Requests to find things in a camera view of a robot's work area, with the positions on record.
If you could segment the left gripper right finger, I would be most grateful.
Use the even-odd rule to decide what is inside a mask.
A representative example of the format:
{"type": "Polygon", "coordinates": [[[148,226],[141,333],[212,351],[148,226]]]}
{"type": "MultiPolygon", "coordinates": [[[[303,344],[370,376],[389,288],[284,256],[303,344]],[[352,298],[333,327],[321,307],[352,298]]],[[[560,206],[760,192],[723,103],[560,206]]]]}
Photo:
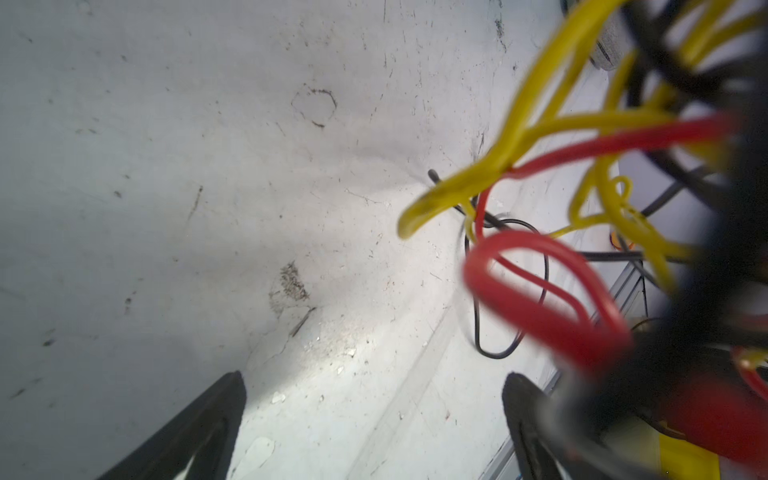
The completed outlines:
{"type": "Polygon", "coordinates": [[[526,376],[510,373],[502,403],[518,466],[525,480],[562,479],[556,457],[545,445],[537,423],[537,406],[544,392],[526,376]]]}

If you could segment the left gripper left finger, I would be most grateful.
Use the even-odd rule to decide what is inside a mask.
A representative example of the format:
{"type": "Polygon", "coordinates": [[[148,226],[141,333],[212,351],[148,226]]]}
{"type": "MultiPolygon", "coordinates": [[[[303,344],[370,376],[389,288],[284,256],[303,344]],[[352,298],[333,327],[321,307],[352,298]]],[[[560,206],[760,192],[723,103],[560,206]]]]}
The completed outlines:
{"type": "Polygon", "coordinates": [[[103,479],[225,479],[239,434],[247,391],[229,372],[152,437],[101,475],[103,479]]]}

